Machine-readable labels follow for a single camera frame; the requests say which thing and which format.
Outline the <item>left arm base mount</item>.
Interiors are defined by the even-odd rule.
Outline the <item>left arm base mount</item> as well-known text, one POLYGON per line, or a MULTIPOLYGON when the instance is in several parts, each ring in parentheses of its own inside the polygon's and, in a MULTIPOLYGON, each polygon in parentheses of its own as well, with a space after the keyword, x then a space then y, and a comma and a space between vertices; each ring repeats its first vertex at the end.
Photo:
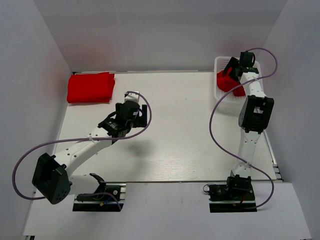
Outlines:
POLYGON ((73 212, 120 212, 125 203, 126 184, 106 183, 100 185, 95 195, 77 195, 73 202, 73 212))

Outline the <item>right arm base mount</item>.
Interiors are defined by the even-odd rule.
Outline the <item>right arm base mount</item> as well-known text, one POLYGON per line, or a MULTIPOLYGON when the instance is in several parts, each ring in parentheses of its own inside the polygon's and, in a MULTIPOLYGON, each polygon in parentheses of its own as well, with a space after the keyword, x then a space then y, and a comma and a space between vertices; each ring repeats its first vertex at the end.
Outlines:
POLYGON ((209 196, 210 213, 254 213, 257 212, 253 187, 247 193, 232 195, 226 184, 205 184, 203 192, 209 196))

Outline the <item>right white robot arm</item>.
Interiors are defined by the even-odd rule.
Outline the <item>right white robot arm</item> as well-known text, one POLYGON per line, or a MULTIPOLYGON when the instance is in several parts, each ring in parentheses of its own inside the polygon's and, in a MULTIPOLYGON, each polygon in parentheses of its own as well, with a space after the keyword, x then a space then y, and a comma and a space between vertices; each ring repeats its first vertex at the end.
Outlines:
POLYGON ((256 145, 267 128, 274 106, 273 98, 264 93, 259 78, 259 71, 255 64, 255 54, 245 51, 240 53, 239 59, 232 58, 228 66, 231 67, 230 77, 242 85, 245 101, 238 117, 240 127, 240 144, 237 156, 245 160, 235 164, 227 179, 226 195, 236 200, 244 199, 251 190, 251 175, 256 145))

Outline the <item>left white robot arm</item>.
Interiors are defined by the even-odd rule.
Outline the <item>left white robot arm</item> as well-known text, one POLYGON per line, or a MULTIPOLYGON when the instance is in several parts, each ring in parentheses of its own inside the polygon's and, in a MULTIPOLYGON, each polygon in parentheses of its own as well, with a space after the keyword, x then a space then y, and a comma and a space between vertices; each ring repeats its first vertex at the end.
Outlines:
POLYGON ((110 113, 87 137, 74 139, 74 144, 53 155, 42 154, 35 167, 32 184, 52 204, 58 204, 68 195, 99 200, 112 194, 106 191, 106 182, 95 173, 75 175, 74 172, 93 155, 119 140, 130 139, 130 131, 145 131, 152 119, 148 103, 139 105, 126 100, 115 105, 110 113))

